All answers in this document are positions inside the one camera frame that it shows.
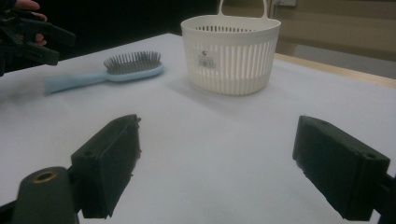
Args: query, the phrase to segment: hairbrush bristles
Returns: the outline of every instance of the hairbrush bristles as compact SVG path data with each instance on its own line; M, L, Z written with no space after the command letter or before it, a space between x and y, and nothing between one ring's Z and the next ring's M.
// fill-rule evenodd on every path
M161 54L155 51L140 51L113 56L104 65L111 75L135 73L156 68L161 65Z

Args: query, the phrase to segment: dark background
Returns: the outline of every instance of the dark background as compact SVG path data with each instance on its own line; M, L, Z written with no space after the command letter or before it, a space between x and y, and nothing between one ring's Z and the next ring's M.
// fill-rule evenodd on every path
M188 18L217 14L217 0L36 0L37 11L48 22L76 35L76 45L67 47L47 37L49 49L61 60L114 48L166 33L181 35L180 23ZM13 57L6 72L39 63Z

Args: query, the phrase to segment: white tablecloth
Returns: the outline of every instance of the white tablecloth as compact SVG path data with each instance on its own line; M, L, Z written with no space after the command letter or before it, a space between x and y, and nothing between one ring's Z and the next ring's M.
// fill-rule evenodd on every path
M158 77L44 93L44 76L104 70L110 56L148 49L162 55ZM71 154L111 120L142 119L142 157L113 217L81 223L347 223L291 158L300 115L390 157L396 173L395 89L275 60L262 91L219 95L190 82L177 35L5 74L0 113L0 204L16 199L30 173L68 168Z

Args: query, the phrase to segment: hairbrush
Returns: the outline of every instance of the hairbrush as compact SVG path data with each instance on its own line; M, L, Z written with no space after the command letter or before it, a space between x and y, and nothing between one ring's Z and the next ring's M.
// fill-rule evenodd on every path
M104 61L106 71L44 77L44 89L53 93L102 81L123 82L156 76L163 71L160 59L161 54L155 51L116 55Z

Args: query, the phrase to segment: label on basket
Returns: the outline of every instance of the label on basket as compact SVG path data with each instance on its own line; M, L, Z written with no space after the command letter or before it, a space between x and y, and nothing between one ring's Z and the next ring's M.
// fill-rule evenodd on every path
M216 69L218 66L219 53L215 51L200 50L198 64L201 67Z

